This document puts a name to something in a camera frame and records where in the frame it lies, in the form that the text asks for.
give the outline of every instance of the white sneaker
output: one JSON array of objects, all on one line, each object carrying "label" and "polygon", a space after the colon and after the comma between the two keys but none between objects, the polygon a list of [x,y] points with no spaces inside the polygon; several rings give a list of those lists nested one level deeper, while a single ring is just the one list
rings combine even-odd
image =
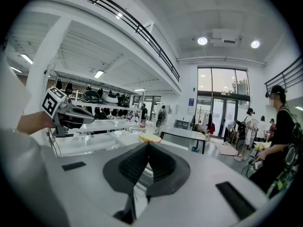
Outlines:
[{"label": "white sneaker", "polygon": [[238,156],[235,156],[234,159],[235,159],[236,161],[241,161],[240,157],[238,157]]}]

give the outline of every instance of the black railing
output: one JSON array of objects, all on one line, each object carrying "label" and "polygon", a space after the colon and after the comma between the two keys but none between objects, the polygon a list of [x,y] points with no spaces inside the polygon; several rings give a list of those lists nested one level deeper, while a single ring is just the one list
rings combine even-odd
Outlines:
[{"label": "black railing", "polygon": [[288,89],[291,86],[303,81],[303,58],[300,55],[289,67],[273,77],[265,83],[267,92],[271,90],[274,85],[281,85]]},{"label": "black railing", "polygon": [[167,54],[158,44],[158,42],[154,39],[154,37],[148,32],[148,30],[137,20],[135,19],[129,12],[127,12],[123,7],[118,5],[112,0],[87,0],[88,2],[104,9],[120,20],[124,21],[128,24],[136,34],[139,34],[145,41],[148,43],[154,51],[159,55],[159,57],[165,62],[168,66],[169,70],[179,81],[180,75],[178,74],[176,68],[170,61]]}]

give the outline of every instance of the blue sign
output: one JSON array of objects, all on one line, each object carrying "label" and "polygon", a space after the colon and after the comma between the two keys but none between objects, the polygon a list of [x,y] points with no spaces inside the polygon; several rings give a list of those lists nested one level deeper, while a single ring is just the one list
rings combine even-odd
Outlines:
[{"label": "blue sign", "polygon": [[192,107],[194,106],[194,99],[193,98],[189,99],[188,106],[192,106]]}]

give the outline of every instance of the black cap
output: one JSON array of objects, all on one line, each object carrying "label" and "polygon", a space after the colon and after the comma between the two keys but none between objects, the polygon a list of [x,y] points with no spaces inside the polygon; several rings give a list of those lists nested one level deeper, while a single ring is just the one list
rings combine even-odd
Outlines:
[{"label": "black cap", "polygon": [[280,85],[274,85],[271,88],[270,93],[285,93],[285,89],[281,87]]},{"label": "black cap", "polygon": [[254,110],[253,110],[252,108],[249,108],[249,109],[247,110],[247,112],[248,112],[248,113],[253,113],[253,114],[255,114],[255,112],[254,112]]}]

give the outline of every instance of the bread slice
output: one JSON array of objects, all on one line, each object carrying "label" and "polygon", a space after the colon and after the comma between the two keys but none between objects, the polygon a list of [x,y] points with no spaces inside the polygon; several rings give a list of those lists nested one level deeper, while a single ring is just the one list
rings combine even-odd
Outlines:
[{"label": "bread slice", "polygon": [[153,134],[147,134],[144,132],[140,132],[139,139],[145,141],[145,142],[152,142],[152,143],[160,143],[161,138],[159,136],[153,135]]}]

